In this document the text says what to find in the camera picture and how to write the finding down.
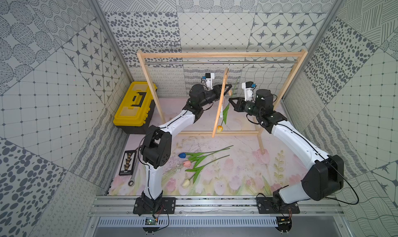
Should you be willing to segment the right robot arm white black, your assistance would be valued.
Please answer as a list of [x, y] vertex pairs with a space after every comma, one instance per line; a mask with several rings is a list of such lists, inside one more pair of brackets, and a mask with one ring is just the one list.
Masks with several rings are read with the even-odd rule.
[[287, 145], [305, 165], [307, 173], [295, 185], [288, 185], [273, 193], [275, 203], [291, 204], [304, 200], [319, 201], [344, 187], [344, 161], [330, 156], [300, 134], [288, 119], [274, 110], [273, 95], [259, 89], [255, 99], [230, 98], [236, 112], [254, 116], [259, 126]]

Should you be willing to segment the wooden curved clothes hanger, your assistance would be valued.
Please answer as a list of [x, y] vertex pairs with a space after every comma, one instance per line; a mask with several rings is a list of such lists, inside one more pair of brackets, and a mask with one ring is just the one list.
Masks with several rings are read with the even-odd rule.
[[223, 107], [224, 93], [226, 91], [229, 67], [230, 67], [230, 65], [228, 64], [228, 66], [226, 67], [226, 69], [224, 71], [224, 75], [223, 75], [221, 94], [220, 94], [220, 99], [219, 99], [219, 104], [218, 104], [218, 109], [217, 109], [217, 114], [216, 114], [216, 120], [215, 120], [214, 128], [212, 131], [212, 135], [211, 135], [212, 138], [214, 138], [217, 133], [218, 123], [219, 123], [219, 119], [220, 119], [220, 115], [221, 115], [221, 111], [222, 111], [222, 107]]

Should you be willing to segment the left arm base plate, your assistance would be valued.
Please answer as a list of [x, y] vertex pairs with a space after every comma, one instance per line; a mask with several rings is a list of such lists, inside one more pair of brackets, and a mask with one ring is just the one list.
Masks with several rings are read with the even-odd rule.
[[177, 199], [174, 197], [166, 197], [156, 200], [152, 200], [146, 196], [143, 198], [139, 197], [135, 200], [133, 213], [139, 216], [143, 214], [174, 214], [176, 200]]

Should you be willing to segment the wooden clothes rack frame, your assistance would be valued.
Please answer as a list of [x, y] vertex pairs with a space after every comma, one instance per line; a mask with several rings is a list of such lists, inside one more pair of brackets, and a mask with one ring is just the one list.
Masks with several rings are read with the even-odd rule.
[[[292, 67], [292, 70], [290, 71], [285, 83], [283, 84], [282, 88], [279, 91], [279, 94], [277, 95], [276, 101], [273, 103], [274, 105], [274, 110], [277, 110], [278, 106], [280, 105], [280, 102], [285, 95], [287, 89], [289, 88], [290, 84], [292, 83], [293, 79], [295, 78], [296, 74], [298, 73], [299, 68], [302, 66], [305, 58], [308, 55], [308, 51], [305, 49], [302, 49], [299, 52], [192, 52], [192, 53], [144, 53], [141, 50], [137, 52], [137, 57], [139, 59], [139, 62], [141, 64], [141, 68], [143, 70], [143, 73], [146, 77], [146, 81], [149, 85], [150, 91], [152, 93], [154, 102], [156, 104], [156, 107], [158, 109], [159, 115], [161, 117], [162, 123], [165, 124], [166, 120], [164, 117], [163, 110], [160, 105], [160, 101], [158, 98], [158, 95], [155, 91], [154, 88], [154, 83], [152, 81], [152, 78], [148, 72], [148, 67], [146, 64], [145, 59], [148, 58], [228, 58], [228, 61], [230, 61], [230, 58], [253, 58], [253, 57], [270, 57], [270, 58], [282, 58], [282, 57], [295, 57], [297, 63], [294, 64]], [[256, 131], [249, 131], [248, 133], [243, 132], [243, 131], [237, 131], [236, 134], [240, 135], [255, 135], [257, 136], [258, 142], [259, 142], [259, 147], [264, 154], [264, 146], [263, 142], [261, 140], [261, 134], [264, 129], [260, 129], [259, 127], [256, 127]], [[199, 131], [194, 131], [192, 133], [188, 134], [188, 131], [182, 131], [180, 134], [182, 135], [189, 135], [189, 136], [194, 136], [194, 135], [212, 135], [212, 131], [204, 131], [200, 133]]]

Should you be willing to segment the white artificial tulip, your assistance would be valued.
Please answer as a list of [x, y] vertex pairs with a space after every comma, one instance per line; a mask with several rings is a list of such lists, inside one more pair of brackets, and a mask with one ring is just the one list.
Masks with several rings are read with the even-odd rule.
[[190, 185], [193, 185], [198, 180], [200, 173], [204, 170], [204, 168], [207, 165], [210, 165], [210, 164], [212, 164], [212, 163], [214, 163], [214, 162], [216, 162], [216, 161], [218, 161], [220, 159], [227, 158], [228, 156], [229, 155], [225, 155], [225, 156], [219, 157], [217, 159], [214, 159], [214, 160], [212, 160], [211, 162], [209, 162], [209, 163], [207, 163], [205, 165], [202, 165], [202, 166], [199, 166], [199, 167], [196, 166], [196, 167], [194, 167], [192, 169], [187, 169], [186, 172], [192, 173], [193, 175], [189, 179], [185, 179], [184, 180], [184, 182], [182, 183], [182, 187], [183, 188], [187, 188]]

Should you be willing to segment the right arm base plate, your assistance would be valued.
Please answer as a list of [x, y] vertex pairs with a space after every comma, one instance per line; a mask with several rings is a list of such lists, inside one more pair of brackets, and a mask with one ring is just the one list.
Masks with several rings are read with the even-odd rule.
[[285, 204], [275, 202], [272, 197], [256, 197], [256, 205], [259, 214], [299, 214], [300, 208], [297, 203]]

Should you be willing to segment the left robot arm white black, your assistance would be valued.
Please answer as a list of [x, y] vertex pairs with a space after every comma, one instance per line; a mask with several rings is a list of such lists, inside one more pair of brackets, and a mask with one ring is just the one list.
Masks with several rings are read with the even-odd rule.
[[140, 148], [142, 164], [146, 166], [144, 200], [156, 205], [162, 199], [162, 167], [170, 158], [173, 137], [197, 122], [204, 112], [203, 107], [219, 101], [231, 88], [232, 85], [227, 84], [214, 85], [212, 90], [205, 90], [204, 85], [196, 84], [191, 88], [189, 99], [179, 115], [160, 126], [149, 127]]

